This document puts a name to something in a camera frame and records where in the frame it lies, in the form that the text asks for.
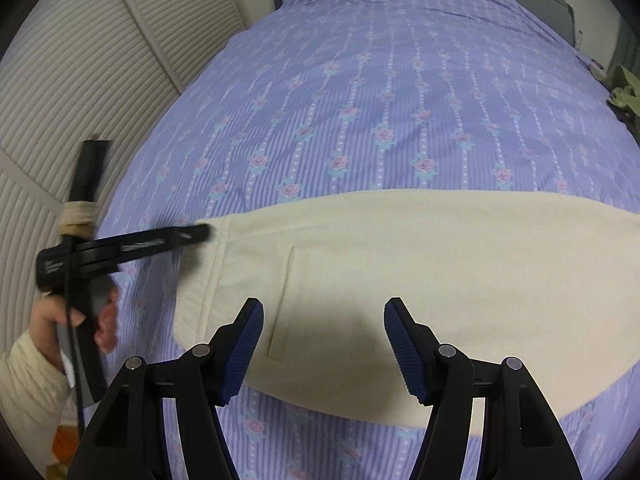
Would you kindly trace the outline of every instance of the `bed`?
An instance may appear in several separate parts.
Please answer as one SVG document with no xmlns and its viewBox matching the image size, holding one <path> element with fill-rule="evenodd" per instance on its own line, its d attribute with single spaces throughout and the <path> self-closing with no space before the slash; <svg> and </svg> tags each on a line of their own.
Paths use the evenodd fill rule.
<svg viewBox="0 0 640 480">
<path fill-rule="evenodd" d="M 561 19 L 542 21 L 545 5 Z M 365 189 L 544 191 L 638 213 L 640 150 L 572 48 L 572 23 L 564 0 L 282 0 L 162 118 L 99 235 Z M 164 254 L 116 275 L 112 374 L 134 354 L 181 354 L 178 267 Z M 166 418 L 174 478 L 186 479 Z M 220 419 L 243 480 L 408 478 L 424 434 L 247 387 Z M 561 425 L 585 480 L 632 478 L 640 365 Z M 479 444 L 470 438 L 465 479 Z"/>
</svg>

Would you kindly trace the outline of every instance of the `metal screw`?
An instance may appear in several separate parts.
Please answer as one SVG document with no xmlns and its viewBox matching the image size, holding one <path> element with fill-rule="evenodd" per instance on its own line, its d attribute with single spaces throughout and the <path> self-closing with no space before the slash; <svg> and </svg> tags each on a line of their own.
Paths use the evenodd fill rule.
<svg viewBox="0 0 640 480">
<path fill-rule="evenodd" d="M 139 357 L 130 357 L 129 359 L 127 359 L 127 362 L 124 363 L 124 365 L 129 370 L 135 370 L 136 368 L 139 368 L 141 364 L 142 359 L 140 359 Z"/>
<path fill-rule="evenodd" d="M 507 366 L 511 370 L 520 370 L 522 368 L 522 361 L 517 357 L 507 357 Z"/>
<path fill-rule="evenodd" d="M 438 352 L 443 357 L 453 357 L 456 354 L 456 349 L 451 345 L 440 345 Z"/>
<path fill-rule="evenodd" d="M 204 357 L 209 352 L 211 352 L 211 348 L 209 348 L 209 345 L 204 343 L 194 346 L 193 350 L 191 350 L 191 353 L 196 357 Z"/>
</svg>

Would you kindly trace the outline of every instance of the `human hand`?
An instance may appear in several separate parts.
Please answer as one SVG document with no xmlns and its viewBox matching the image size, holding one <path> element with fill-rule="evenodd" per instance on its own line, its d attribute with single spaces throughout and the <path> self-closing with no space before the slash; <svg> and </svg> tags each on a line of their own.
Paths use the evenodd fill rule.
<svg viewBox="0 0 640 480">
<path fill-rule="evenodd" d="M 109 297 L 109 304 L 97 317 L 95 343 L 103 353 L 113 351 L 118 343 L 116 336 L 118 317 L 118 291 L 114 288 Z M 70 313 L 71 325 L 75 328 L 84 320 L 85 316 L 72 308 Z M 65 300 L 62 296 L 49 295 L 38 300 L 31 311 L 29 334 L 40 353 L 58 370 L 64 372 L 60 346 L 56 335 L 56 325 L 66 326 Z"/>
</svg>

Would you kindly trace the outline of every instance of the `cream knit sleeve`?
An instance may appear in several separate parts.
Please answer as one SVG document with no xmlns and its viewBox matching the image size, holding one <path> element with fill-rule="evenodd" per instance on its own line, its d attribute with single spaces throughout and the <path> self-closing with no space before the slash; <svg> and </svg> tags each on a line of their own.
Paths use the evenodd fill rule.
<svg viewBox="0 0 640 480">
<path fill-rule="evenodd" d="M 0 412 L 18 444 L 44 476 L 69 385 L 28 332 L 0 354 Z"/>
</svg>

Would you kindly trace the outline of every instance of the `orange object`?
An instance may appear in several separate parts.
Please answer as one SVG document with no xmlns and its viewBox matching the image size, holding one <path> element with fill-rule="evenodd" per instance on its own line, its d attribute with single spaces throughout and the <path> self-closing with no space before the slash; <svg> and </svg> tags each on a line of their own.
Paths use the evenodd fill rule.
<svg viewBox="0 0 640 480">
<path fill-rule="evenodd" d="M 62 463 L 71 462 L 78 449 L 78 428 L 75 426 L 58 426 L 51 450 Z"/>
</svg>

